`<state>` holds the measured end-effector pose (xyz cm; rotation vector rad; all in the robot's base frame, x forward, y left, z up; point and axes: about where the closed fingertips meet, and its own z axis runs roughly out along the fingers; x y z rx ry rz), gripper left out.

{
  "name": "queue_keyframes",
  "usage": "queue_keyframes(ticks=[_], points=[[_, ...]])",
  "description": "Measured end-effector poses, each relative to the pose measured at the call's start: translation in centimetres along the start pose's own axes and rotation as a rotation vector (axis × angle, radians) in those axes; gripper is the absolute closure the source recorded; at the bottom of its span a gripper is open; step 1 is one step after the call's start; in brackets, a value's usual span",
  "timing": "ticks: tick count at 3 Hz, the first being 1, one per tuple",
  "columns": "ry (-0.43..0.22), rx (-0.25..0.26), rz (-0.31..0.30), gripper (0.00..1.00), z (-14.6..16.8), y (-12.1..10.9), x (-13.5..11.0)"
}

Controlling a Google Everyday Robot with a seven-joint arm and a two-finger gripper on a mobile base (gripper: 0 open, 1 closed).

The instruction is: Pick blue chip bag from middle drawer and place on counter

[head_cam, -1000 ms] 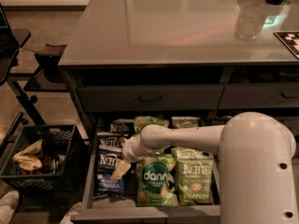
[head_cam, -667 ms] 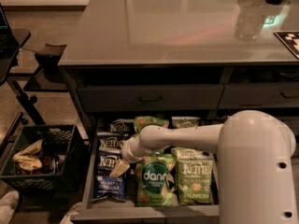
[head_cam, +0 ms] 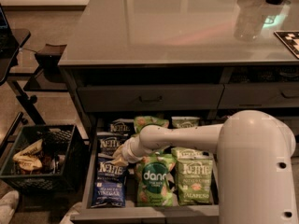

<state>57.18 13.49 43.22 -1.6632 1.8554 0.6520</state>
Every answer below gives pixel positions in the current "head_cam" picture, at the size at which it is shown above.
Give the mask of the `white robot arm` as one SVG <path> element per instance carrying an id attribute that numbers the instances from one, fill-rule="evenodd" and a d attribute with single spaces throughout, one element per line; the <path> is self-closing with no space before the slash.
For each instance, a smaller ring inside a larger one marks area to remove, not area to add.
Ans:
<path id="1" fill-rule="evenodd" d="M 244 110 L 222 124 L 182 129 L 147 125 L 113 158 L 135 163 L 169 146 L 217 155 L 219 224 L 298 224 L 291 162 L 296 141 L 282 121 Z"/>

